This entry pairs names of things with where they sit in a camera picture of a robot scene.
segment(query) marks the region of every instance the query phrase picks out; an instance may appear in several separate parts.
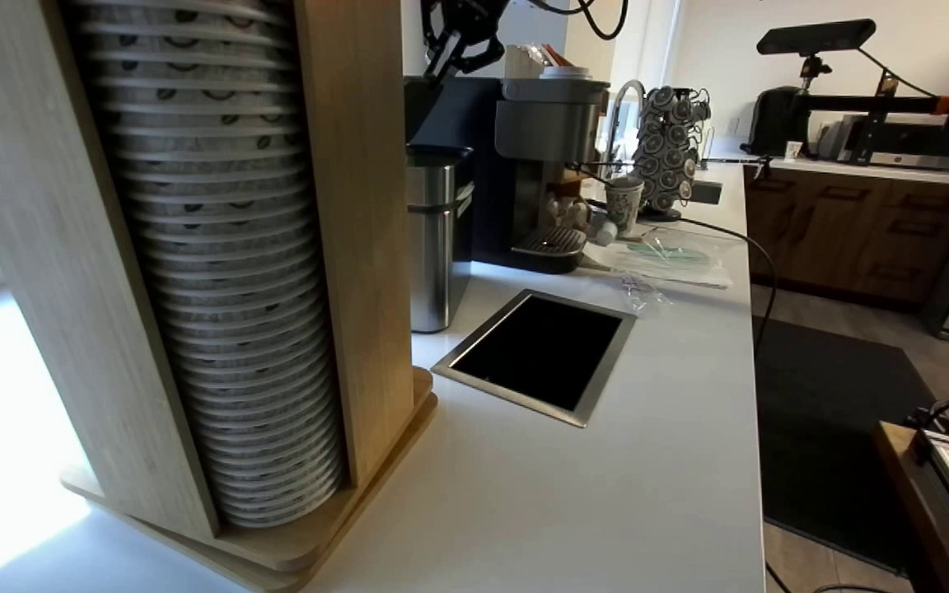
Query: white countertop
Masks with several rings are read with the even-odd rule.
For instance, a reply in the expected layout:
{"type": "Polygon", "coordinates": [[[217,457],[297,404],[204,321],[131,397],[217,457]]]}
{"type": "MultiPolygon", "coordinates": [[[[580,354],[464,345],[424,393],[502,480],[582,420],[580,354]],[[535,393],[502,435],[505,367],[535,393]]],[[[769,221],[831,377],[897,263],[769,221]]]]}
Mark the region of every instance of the white countertop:
{"type": "Polygon", "coordinates": [[[793,161],[772,158],[772,169],[773,171],[818,171],[818,175],[949,185],[949,171],[922,171],[922,169],[841,165],[841,161],[812,161],[812,158],[793,158],[793,161]]]}
{"type": "MultiPolygon", "coordinates": [[[[740,169],[717,207],[746,232],[740,169]]],[[[715,245],[729,291],[475,263],[448,333],[416,337],[436,367],[516,291],[629,310],[647,302],[582,430],[436,377],[437,411],[308,591],[765,591],[749,252],[715,245]]]]}

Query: wooden cabinet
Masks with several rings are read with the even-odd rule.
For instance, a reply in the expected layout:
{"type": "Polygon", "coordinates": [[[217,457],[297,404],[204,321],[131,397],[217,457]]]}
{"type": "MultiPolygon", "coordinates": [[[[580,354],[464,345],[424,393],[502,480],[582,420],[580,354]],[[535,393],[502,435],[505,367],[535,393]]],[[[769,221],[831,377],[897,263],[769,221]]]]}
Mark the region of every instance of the wooden cabinet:
{"type": "Polygon", "coordinates": [[[922,302],[949,254],[949,185],[746,171],[746,199],[751,238],[796,288],[922,302]]]}

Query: black mat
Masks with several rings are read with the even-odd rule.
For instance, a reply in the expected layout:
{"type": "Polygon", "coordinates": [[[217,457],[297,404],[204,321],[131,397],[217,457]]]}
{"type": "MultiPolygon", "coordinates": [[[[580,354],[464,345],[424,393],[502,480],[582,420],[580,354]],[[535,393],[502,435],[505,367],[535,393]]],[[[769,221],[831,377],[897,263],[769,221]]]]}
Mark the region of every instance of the black mat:
{"type": "Polygon", "coordinates": [[[904,569],[909,529],[874,430],[928,403],[898,350],[772,324],[757,368],[769,521],[904,569]]]}

